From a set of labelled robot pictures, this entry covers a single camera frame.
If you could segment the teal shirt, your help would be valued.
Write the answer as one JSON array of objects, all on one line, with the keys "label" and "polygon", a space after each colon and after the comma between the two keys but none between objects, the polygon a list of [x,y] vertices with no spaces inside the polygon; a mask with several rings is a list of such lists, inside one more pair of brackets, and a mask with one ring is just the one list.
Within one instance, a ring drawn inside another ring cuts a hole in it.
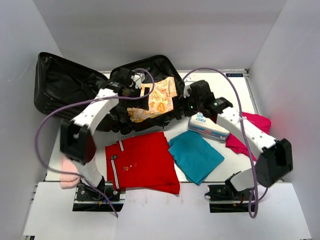
[{"label": "teal shirt", "polygon": [[186,179],[197,186],[225,159],[198,133],[190,130],[172,138],[168,144],[175,164]]}]

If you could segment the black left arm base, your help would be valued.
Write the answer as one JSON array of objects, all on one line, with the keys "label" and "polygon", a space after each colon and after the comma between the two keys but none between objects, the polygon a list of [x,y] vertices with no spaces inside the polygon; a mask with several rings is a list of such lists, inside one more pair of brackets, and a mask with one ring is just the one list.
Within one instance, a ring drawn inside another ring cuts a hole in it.
[{"label": "black left arm base", "polygon": [[[115,190],[111,181],[105,183],[104,194],[112,203],[116,212],[120,212],[125,203],[126,191]],[[104,196],[89,186],[79,183],[76,187],[73,212],[113,212]]]}]

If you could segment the orange patterned white pouch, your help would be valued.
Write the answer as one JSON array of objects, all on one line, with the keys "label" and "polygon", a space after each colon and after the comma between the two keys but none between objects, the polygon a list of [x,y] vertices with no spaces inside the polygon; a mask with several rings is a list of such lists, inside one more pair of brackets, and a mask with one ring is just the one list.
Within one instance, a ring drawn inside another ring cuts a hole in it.
[{"label": "orange patterned white pouch", "polygon": [[141,108],[127,108],[130,120],[140,123],[148,118],[164,115],[174,109],[173,98],[177,89],[175,79],[172,76],[155,83],[154,90],[148,96],[148,110]]}]

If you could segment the magenta garment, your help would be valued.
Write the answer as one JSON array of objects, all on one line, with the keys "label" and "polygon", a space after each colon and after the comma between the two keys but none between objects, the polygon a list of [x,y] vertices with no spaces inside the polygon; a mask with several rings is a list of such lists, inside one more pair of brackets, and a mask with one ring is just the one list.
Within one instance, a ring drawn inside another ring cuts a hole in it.
[{"label": "magenta garment", "polygon": [[[268,118],[259,114],[251,114],[248,112],[243,112],[242,115],[262,132],[266,134],[270,133],[272,122]],[[247,147],[231,133],[226,139],[225,147],[232,150],[236,154],[243,154],[249,157]]]}]

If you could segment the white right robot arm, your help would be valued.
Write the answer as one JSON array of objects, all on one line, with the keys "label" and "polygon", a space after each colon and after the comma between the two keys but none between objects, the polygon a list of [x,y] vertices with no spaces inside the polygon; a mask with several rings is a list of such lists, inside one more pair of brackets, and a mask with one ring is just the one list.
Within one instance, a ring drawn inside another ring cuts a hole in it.
[{"label": "white right robot arm", "polygon": [[256,163],[239,171],[226,181],[226,195],[236,200],[244,190],[255,184],[271,187],[293,170],[292,145],[287,139],[277,140],[244,118],[224,97],[216,98],[205,80],[196,81],[184,88],[183,94],[172,99],[177,118],[202,113],[215,124],[225,128],[247,146]]}]

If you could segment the red polo shirt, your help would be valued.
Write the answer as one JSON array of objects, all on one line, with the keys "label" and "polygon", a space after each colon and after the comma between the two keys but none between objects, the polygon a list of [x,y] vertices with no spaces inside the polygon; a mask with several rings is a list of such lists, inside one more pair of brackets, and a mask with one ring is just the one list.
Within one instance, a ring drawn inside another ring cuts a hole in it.
[{"label": "red polo shirt", "polygon": [[147,188],[180,193],[175,163],[165,134],[153,132],[105,147],[107,180],[116,190]]}]

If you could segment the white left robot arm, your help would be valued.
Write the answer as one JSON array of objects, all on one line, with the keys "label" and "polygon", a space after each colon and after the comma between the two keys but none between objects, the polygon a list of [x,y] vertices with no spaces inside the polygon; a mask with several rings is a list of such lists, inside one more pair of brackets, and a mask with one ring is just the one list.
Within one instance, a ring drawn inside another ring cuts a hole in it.
[{"label": "white left robot arm", "polygon": [[120,71],[103,82],[95,98],[85,101],[86,108],[68,122],[60,126],[60,151],[71,161],[79,176],[89,186],[88,193],[99,200],[105,196],[106,187],[102,174],[98,171],[95,157],[96,144],[93,135],[104,117],[123,100],[134,106],[146,108],[148,97],[155,88],[155,81],[147,92],[141,92],[142,75],[150,76],[143,68]]}]

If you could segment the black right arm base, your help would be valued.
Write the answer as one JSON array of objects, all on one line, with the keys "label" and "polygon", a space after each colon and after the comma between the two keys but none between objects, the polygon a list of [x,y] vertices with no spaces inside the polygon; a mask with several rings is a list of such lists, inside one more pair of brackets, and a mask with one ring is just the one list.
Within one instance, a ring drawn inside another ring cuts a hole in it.
[{"label": "black right arm base", "polygon": [[204,197],[209,201],[209,212],[212,214],[248,213],[251,189],[236,194],[227,191],[225,184],[209,184]]}]

